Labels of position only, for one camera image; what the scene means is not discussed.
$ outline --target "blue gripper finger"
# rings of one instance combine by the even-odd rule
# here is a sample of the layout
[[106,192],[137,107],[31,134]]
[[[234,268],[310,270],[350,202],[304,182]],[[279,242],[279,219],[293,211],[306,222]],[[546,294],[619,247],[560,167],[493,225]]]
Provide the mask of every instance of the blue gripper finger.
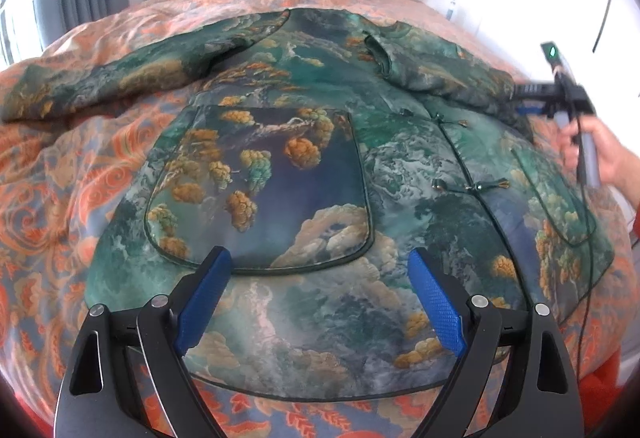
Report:
[[459,357],[466,350],[462,316],[416,249],[409,253],[408,275],[440,343]]
[[206,259],[215,261],[178,316],[174,349],[179,357],[183,357],[188,349],[197,346],[200,342],[226,284],[231,278],[233,264],[226,248],[222,248],[217,255],[210,254]]

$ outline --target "silver bolt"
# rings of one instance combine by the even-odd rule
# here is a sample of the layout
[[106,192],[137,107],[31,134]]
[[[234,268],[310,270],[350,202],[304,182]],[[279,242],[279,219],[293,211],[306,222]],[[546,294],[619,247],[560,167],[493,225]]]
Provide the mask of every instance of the silver bolt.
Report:
[[489,301],[484,295],[475,295],[471,298],[471,304],[478,308],[486,308],[489,306]]
[[91,317],[97,317],[98,315],[102,315],[104,313],[104,304],[94,304],[91,306],[89,310],[89,315]]
[[538,312],[538,315],[542,315],[543,317],[549,315],[551,312],[549,310],[549,306],[547,306],[546,304],[542,304],[542,303],[538,303],[536,304],[536,312]]
[[153,306],[154,308],[162,308],[168,302],[169,302],[169,298],[167,296],[165,296],[164,294],[156,295],[151,300],[151,306]]

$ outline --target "black handheld controller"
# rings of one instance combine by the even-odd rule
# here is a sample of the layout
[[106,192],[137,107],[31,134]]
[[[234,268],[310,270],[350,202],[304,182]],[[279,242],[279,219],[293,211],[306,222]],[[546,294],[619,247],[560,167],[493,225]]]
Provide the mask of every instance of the black handheld controller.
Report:
[[[560,55],[556,44],[544,43],[542,49],[554,72],[554,82],[516,84],[511,100],[541,102],[539,113],[554,119],[559,128],[564,128],[580,114],[595,114],[589,95],[582,86],[575,83],[571,70]],[[578,182],[588,187],[599,188],[601,183],[598,153],[591,133],[578,134],[574,137],[574,143],[580,147]]]

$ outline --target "human hand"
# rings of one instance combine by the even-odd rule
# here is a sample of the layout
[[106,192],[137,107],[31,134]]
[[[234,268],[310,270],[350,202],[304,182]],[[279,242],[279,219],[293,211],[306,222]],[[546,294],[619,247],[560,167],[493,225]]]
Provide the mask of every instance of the human hand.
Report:
[[[640,158],[629,151],[596,116],[580,117],[582,132],[591,133],[598,153],[600,181],[613,185],[636,208],[640,204]],[[558,144],[564,165],[572,170],[578,166],[579,148],[572,142],[578,134],[578,122],[573,120],[558,134]]]

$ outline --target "cabinet handle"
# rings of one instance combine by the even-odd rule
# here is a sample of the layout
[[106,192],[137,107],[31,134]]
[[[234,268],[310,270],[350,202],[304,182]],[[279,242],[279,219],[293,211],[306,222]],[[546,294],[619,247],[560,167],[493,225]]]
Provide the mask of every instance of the cabinet handle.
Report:
[[591,50],[592,53],[596,53],[596,48],[598,47],[598,43],[600,42],[602,31],[604,30],[604,24],[607,22],[607,15],[609,15],[610,6],[611,6],[611,0],[607,0],[607,7],[604,10],[604,16],[602,17],[602,24],[600,25],[600,31],[598,32],[598,36],[596,37],[596,42],[593,44],[593,50]]

